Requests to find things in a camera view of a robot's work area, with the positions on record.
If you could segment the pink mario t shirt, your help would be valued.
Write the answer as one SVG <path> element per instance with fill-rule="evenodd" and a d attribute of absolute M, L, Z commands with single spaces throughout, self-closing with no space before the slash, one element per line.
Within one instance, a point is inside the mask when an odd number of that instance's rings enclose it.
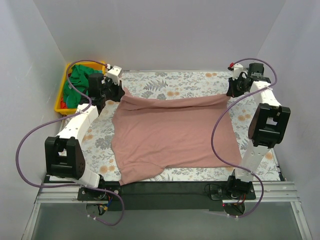
<path fill-rule="evenodd" d="M 166 168 L 238 165 L 242 157 L 228 101 L 224 94 L 159 100 L 127 92 L 112 118 L 120 184 L 153 178 Z"/>

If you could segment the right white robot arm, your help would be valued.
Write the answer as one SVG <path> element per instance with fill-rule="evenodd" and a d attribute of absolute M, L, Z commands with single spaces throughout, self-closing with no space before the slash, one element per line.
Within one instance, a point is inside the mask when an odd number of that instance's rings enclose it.
<path fill-rule="evenodd" d="M 254 62 L 247 68 L 239 63 L 231 63 L 228 69 L 232 71 L 232 77 L 228 79 L 227 96 L 236 98 L 253 93 L 257 104 L 248 127 L 247 149 L 240 167 L 234 169 L 225 188 L 230 198 L 243 199 L 254 191 L 252 173 L 270 149 L 282 142 L 291 110 L 282 106 L 274 96 L 271 80 L 264 76 L 262 63 Z"/>

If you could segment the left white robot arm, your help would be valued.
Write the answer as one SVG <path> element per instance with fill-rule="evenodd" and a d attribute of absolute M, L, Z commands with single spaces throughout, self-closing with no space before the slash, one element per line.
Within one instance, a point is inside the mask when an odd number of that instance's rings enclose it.
<path fill-rule="evenodd" d="M 89 187 L 88 192 L 95 200 L 106 196 L 104 178 L 86 167 L 81 141 L 92 122 L 104 109 L 106 101 L 119 102 L 125 94 L 120 80 L 121 74 L 122 70 L 116 67 L 106 75 L 90 74 L 88 96 L 91 106 L 89 100 L 82 97 L 76 110 L 78 115 L 72 117 L 57 136 L 48 137 L 44 143 L 47 174 Z"/>

